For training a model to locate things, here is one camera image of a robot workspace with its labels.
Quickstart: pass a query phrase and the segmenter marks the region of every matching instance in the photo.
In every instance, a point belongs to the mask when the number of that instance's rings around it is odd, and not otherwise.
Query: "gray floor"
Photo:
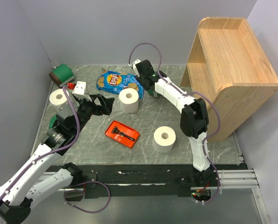
[[[120,109],[118,95],[98,91],[96,80],[102,68],[118,72],[129,72],[128,66],[71,66],[76,81],[85,81],[90,85],[90,94],[100,93],[114,97],[115,102],[110,116],[92,116],[82,130],[79,140],[71,147],[57,164],[73,162],[75,164],[192,164],[193,156],[188,138],[180,129],[180,113],[165,98],[150,97],[146,92],[139,101],[139,109],[132,114],[123,113]],[[184,66],[162,66],[171,80],[179,85]],[[50,119],[55,115],[54,108],[48,104],[40,127],[36,146],[46,134]],[[113,120],[133,127],[140,137],[133,149],[129,149],[105,136],[104,132]],[[156,152],[152,146],[153,133],[160,126],[169,126],[175,130],[176,142],[173,149],[166,154]],[[238,164],[239,159],[233,136],[223,142],[210,142],[209,155],[217,164]]]
[[[76,205],[98,210],[106,198],[85,199]],[[109,206],[97,214],[76,210],[57,192],[40,203],[24,224],[260,224],[251,189],[224,189],[205,206],[192,198],[177,196],[112,197]]]

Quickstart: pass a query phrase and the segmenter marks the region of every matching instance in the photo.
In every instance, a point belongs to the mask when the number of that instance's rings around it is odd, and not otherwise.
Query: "yellow logo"
[[[110,74],[107,77],[107,82],[109,85],[119,85],[121,83],[121,76],[118,74]]]

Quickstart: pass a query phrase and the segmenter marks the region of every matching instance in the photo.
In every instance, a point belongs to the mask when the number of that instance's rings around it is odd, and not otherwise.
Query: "cable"
[[[67,92],[66,92],[66,87],[67,87],[67,85],[65,85],[65,86],[63,87],[63,93],[64,93],[66,99],[68,100],[69,105],[70,105],[70,107],[71,107],[71,109],[72,109],[72,111],[73,111],[73,113],[74,113],[74,117],[75,117],[76,125],[77,125],[76,137],[74,138],[74,140],[73,140],[70,144],[68,144],[68,145],[66,145],[66,146],[64,146],[64,147],[61,147],[61,148],[59,148],[59,149],[56,149],[56,150],[51,150],[50,152],[45,153],[45,154],[43,154],[43,155],[37,157],[36,159],[33,160],[33,163],[39,161],[40,159],[44,158],[44,157],[47,156],[47,155],[50,155],[50,154],[53,154],[53,153],[57,153],[57,152],[59,152],[59,151],[62,151],[62,150],[65,150],[65,149],[71,147],[71,146],[78,140],[78,137],[79,137],[79,134],[80,134],[80,122],[79,122],[79,118],[78,118],[78,115],[77,115],[77,113],[76,113],[76,110],[75,110],[75,108],[74,108],[74,106],[73,106],[73,103],[72,103],[72,101],[70,100],[70,98],[69,98],[69,96],[68,96],[68,94],[67,94]],[[28,165],[22,170],[22,172],[19,173],[19,175],[13,180],[13,182],[8,186],[8,188],[6,188],[6,190],[2,193],[2,195],[0,196],[0,201],[2,201],[2,199],[7,195],[7,193],[10,192],[11,188],[20,180],[20,178],[27,172],[27,170],[33,165],[33,163],[31,162],[30,164],[28,164]]]
[[[110,195],[109,188],[108,188],[104,183],[102,183],[102,182],[100,182],[100,181],[86,181],[86,182],[84,182],[84,183],[77,184],[76,186],[80,186],[80,185],[87,184],[87,183],[99,183],[99,184],[103,185],[103,186],[107,189],[107,192],[108,192],[108,200],[107,200],[107,203],[105,204],[104,207],[102,207],[101,209],[99,209],[99,210],[97,210],[97,211],[88,211],[88,210],[82,209],[82,208],[80,208],[80,207],[78,207],[78,206],[76,206],[76,205],[74,205],[74,204],[72,204],[72,203],[70,203],[70,202],[68,202],[68,201],[66,200],[66,195],[67,195],[68,193],[70,193],[70,192],[80,192],[80,193],[81,193],[81,192],[83,192],[82,190],[69,190],[69,191],[65,192],[64,195],[63,195],[63,198],[64,198],[65,203],[66,203],[66,204],[69,204],[70,206],[74,207],[75,209],[78,209],[78,210],[83,211],[83,212],[86,212],[86,213],[98,213],[98,212],[103,211],[103,210],[108,206],[108,204],[109,204],[109,202],[110,202],[110,199],[111,199],[111,195]]]
[[[153,46],[154,48],[156,48],[156,50],[158,51],[159,56],[160,56],[160,63],[159,63],[159,65],[158,65],[158,75],[159,75],[159,77],[160,77],[161,79],[163,79],[166,83],[168,83],[168,81],[160,74],[160,66],[161,66],[161,63],[162,63],[162,54],[161,54],[160,50],[159,50],[155,45],[153,45],[152,43],[147,43],[147,42],[145,42],[145,43],[140,43],[140,44],[138,44],[136,47],[134,47],[134,49],[131,51],[131,54],[130,54],[130,56],[129,56],[129,64],[131,64],[131,57],[132,57],[132,54],[133,54],[134,50],[135,50],[138,46],[143,45],[143,44],[151,45],[151,46]],[[212,134],[206,136],[206,137],[202,140],[202,149],[203,149],[203,153],[204,153],[204,155],[206,156],[206,158],[207,158],[208,162],[210,163],[210,165],[214,168],[214,170],[215,170],[215,172],[216,172],[216,175],[217,175],[217,178],[218,178],[217,190],[216,190],[216,192],[213,194],[213,196],[212,196],[209,200],[206,201],[206,203],[207,203],[207,202],[210,202],[213,198],[215,198],[215,197],[217,196],[217,194],[218,194],[218,192],[219,192],[219,189],[220,189],[220,177],[219,177],[218,170],[217,170],[216,166],[214,165],[214,163],[211,161],[211,159],[209,158],[209,156],[208,156],[207,153],[206,153],[204,143],[205,143],[205,141],[206,141],[207,139],[213,137],[214,135],[216,135],[216,134],[219,132],[220,127],[221,127],[220,115],[219,115],[218,110],[217,110],[217,109],[215,108],[215,106],[213,105],[213,103],[212,103],[206,96],[204,96],[202,93],[197,92],[197,91],[194,91],[194,92],[191,92],[191,93],[183,94],[183,91],[182,91],[178,86],[174,85],[173,83],[170,83],[170,85],[171,85],[172,87],[174,87],[180,94],[182,94],[182,95],[185,96],[185,97],[186,97],[186,96],[190,96],[190,95],[192,95],[192,94],[197,94],[197,95],[201,96],[202,98],[204,98],[204,99],[209,103],[209,105],[213,108],[213,110],[214,110],[214,112],[215,112],[215,114],[216,114],[216,116],[217,116],[217,119],[218,119],[218,127],[217,127],[216,131],[215,131],[214,133],[212,133]]]

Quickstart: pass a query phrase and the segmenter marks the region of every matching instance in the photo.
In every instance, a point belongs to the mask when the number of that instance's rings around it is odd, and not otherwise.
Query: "red object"
[[[113,129],[117,127],[119,131],[123,132],[127,136],[130,136],[135,139],[135,141],[132,141],[128,139],[125,136],[122,136],[121,134],[118,133],[112,133]],[[124,146],[127,146],[129,148],[133,148],[135,142],[137,141],[139,137],[139,132],[137,132],[135,129],[128,127],[127,125],[124,125],[118,121],[112,121],[110,126],[107,128],[105,135],[108,136],[109,138],[114,139],[115,141],[119,142],[120,144],[123,144]]]
[[[75,83],[68,83],[68,88],[70,90],[73,90],[75,88],[76,84]]]

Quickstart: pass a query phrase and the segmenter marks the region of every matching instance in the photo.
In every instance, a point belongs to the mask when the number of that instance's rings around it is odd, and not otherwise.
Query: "white wall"
[[[52,66],[15,0],[0,0],[0,185],[30,156]]]
[[[248,17],[256,0],[18,0],[54,65],[127,64],[156,44],[164,64],[185,64],[199,21]],[[151,47],[136,56],[159,61]]]
[[[248,22],[278,75],[278,0],[258,0]],[[278,224],[278,92],[238,130],[248,167],[254,168],[273,224]]]

